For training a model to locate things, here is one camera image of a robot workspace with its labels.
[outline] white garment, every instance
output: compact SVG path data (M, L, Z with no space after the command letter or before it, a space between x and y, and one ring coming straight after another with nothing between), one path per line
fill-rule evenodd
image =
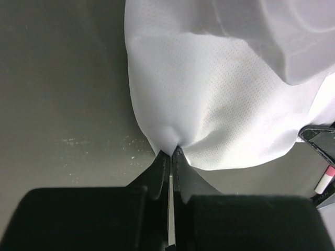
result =
M251 167L286 154L303 126L335 121L335 22L294 23L278 2L126 0L131 99L156 153L180 145L201 169Z

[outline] red and white marker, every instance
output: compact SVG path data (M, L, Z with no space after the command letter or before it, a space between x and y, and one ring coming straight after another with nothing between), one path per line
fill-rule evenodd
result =
M314 191L318 193L319 195L322 194L334 176L335 176L335 168L332 166L328 166L325 174L320 179Z

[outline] gray surface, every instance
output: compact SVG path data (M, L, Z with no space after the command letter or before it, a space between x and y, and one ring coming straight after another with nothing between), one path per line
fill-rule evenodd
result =
M152 162L123 15L124 0L1 1L0 236L32 188L126 185ZM260 167L200 173L225 193L310 196L326 166L297 144Z

